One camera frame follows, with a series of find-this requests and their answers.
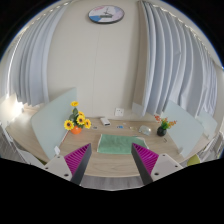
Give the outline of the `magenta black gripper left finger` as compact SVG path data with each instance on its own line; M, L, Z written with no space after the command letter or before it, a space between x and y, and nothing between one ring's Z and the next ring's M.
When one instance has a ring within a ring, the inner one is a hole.
M44 170L79 185L91 154L91 144L84 145L66 156L56 155L44 166Z

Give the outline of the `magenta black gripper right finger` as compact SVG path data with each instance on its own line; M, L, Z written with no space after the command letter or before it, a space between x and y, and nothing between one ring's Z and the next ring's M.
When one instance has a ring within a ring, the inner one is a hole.
M131 153L144 185L182 169L182 166L168 154L158 155L135 143L132 144Z

